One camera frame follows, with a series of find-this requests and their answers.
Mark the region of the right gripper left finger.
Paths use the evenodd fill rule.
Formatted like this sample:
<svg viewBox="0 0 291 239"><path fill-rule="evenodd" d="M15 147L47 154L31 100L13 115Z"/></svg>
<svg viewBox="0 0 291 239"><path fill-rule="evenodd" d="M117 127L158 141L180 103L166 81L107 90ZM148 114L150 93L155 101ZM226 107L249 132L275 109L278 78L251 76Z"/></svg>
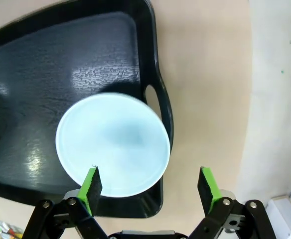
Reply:
<svg viewBox="0 0 291 239"><path fill-rule="evenodd" d="M98 167L90 168L74 196L59 203L44 199L37 203L23 233L24 239L59 239L65 229L75 228L82 239L107 239L94 219L102 191Z"/></svg>

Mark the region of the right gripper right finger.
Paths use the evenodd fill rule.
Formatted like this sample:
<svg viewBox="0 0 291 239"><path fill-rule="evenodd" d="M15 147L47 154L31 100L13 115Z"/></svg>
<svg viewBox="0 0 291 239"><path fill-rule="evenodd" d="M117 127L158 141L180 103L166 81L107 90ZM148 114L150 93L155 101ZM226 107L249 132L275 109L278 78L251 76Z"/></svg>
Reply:
<svg viewBox="0 0 291 239"><path fill-rule="evenodd" d="M276 238L263 203L249 200L241 204L222 195L210 168L200 168L197 189L205 218L190 239L217 239L223 230L234 232L240 239Z"/></svg>

